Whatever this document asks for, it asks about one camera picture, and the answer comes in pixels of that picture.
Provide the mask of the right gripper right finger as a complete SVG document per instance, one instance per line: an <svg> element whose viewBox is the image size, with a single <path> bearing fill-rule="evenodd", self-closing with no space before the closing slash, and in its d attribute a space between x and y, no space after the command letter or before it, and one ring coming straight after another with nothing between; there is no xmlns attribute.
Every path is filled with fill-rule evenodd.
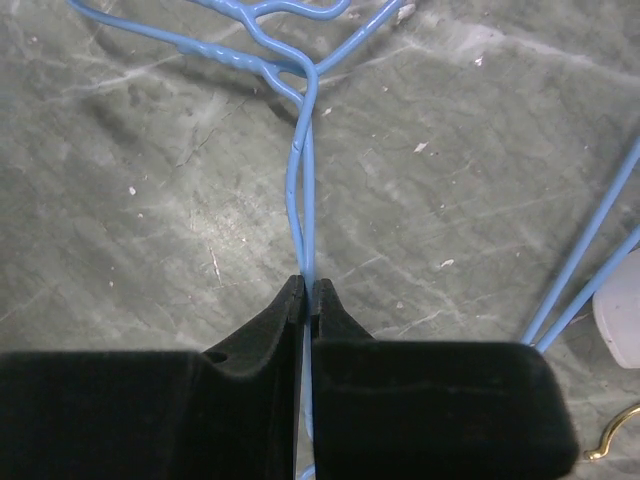
<svg viewBox="0 0 640 480"><path fill-rule="evenodd" d="M314 287L320 479L559 479L579 445L556 377L509 342L378 340Z"/></svg>

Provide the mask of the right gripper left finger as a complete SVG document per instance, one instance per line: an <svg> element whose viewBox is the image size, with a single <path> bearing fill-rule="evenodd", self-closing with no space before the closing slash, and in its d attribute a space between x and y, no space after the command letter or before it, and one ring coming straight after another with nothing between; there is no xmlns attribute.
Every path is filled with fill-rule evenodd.
<svg viewBox="0 0 640 480"><path fill-rule="evenodd" d="M204 351L1 356L5 479L291 479L303 279Z"/></svg>

